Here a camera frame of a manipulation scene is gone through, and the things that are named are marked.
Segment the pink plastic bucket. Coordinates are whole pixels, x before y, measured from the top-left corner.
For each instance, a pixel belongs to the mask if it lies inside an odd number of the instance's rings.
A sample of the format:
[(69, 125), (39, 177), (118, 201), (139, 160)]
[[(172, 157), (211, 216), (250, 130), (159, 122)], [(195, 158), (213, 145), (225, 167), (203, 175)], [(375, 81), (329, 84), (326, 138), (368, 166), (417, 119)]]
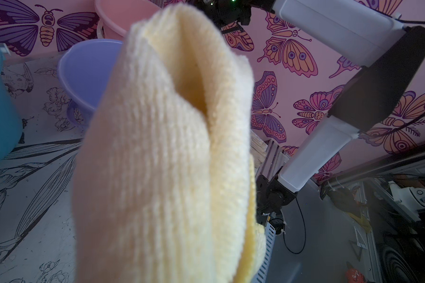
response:
[(96, 0), (96, 14), (99, 16), (97, 36), (122, 41), (130, 27), (147, 20), (161, 8), (147, 0)]

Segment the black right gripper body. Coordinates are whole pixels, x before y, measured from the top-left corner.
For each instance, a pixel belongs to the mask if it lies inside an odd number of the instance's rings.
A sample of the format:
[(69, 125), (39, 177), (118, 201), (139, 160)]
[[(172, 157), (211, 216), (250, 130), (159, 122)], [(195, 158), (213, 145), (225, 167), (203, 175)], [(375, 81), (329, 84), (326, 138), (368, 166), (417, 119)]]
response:
[(194, 6), (218, 28), (223, 28), (234, 22), (249, 25), (252, 8), (273, 12), (274, 3), (274, 0), (195, 0)]

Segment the purple plastic bucket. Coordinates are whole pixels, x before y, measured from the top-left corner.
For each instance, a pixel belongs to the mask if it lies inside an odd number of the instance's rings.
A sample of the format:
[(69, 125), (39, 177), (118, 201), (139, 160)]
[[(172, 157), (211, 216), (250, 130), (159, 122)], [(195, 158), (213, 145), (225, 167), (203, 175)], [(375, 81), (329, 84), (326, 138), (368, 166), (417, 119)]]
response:
[(59, 82), (71, 99), (67, 118), (75, 126), (86, 128), (106, 90), (122, 42), (94, 39), (73, 45), (59, 60)]

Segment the yellow cleaning cloth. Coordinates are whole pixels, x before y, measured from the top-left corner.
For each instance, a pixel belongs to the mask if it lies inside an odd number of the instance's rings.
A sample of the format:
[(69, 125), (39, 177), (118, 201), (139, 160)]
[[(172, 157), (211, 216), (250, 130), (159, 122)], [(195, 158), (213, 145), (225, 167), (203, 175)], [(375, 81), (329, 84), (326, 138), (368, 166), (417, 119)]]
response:
[(253, 87), (248, 59), (191, 5), (131, 27), (76, 158), (76, 282), (253, 279), (266, 247)]

